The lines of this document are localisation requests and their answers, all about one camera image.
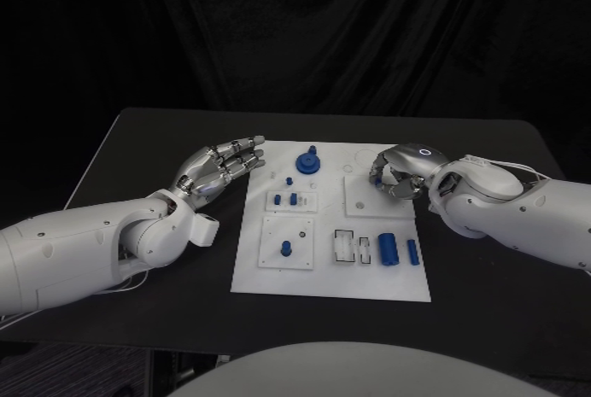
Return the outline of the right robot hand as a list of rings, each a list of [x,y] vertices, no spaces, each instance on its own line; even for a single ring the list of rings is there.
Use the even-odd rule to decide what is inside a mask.
[[[448,163],[436,149],[416,143],[396,144],[377,154],[367,180],[386,195],[413,200]]]

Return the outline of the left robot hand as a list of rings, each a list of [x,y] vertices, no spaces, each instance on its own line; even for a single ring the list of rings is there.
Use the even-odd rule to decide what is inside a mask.
[[[263,136],[203,147],[181,163],[168,190],[197,211],[221,194],[227,184],[265,165]]]

